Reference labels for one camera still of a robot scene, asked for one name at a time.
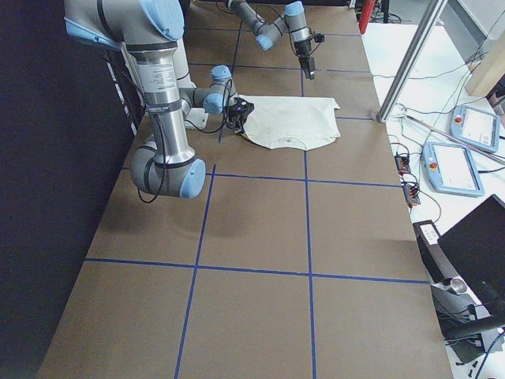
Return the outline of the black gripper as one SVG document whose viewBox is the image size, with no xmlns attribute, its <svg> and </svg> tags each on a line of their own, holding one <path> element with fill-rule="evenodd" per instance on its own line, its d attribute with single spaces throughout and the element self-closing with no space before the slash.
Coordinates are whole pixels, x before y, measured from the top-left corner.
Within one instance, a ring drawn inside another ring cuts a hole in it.
<svg viewBox="0 0 505 379">
<path fill-rule="evenodd" d="M 305 78 L 309 80 L 315 79 L 315 60 L 311 56 L 312 53 L 312 43 L 311 39 L 303 39 L 294 41 L 295 54 L 299 58 L 299 63 L 301 70 L 303 71 Z"/>
<path fill-rule="evenodd" d="M 232 133 L 243 134 L 245 132 L 244 124 L 253 111 L 254 104 L 246 100 L 238 100 L 233 106 L 228 107 L 228 129 Z"/>
</svg>

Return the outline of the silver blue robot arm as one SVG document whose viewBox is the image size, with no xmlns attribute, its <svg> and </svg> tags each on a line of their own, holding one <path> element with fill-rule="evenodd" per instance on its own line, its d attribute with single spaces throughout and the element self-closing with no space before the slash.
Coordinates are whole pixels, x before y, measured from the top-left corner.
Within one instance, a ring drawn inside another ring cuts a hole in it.
<svg viewBox="0 0 505 379">
<path fill-rule="evenodd" d="M 242 132 L 254 106 L 239 97 L 227 66 L 211 71 L 208 88 L 178 80 L 183 56 L 184 16 L 177 1 L 66 1 L 66 31 L 93 47 L 125 49 L 135 61 L 140 96 L 153 133 L 133 154 L 130 174 L 138 190 L 154 197 L 194 198 L 206 167 L 189 145 L 185 120 L 193 108 L 221 114 L 223 125 Z"/>
<path fill-rule="evenodd" d="M 278 13 L 278 17 L 271 23 L 247 1 L 215 1 L 215 4 L 224 13 L 238 16 L 249 27 L 263 51 L 271 49 L 283 36 L 289 36 L 290 47 L 305 78 L 315 79 L 316 65 L 312 54 L 324 42 L 325 36 L 313 32 L 307 25 L 301 1 L 285 5 L 283 12 Z"/>
</svg>

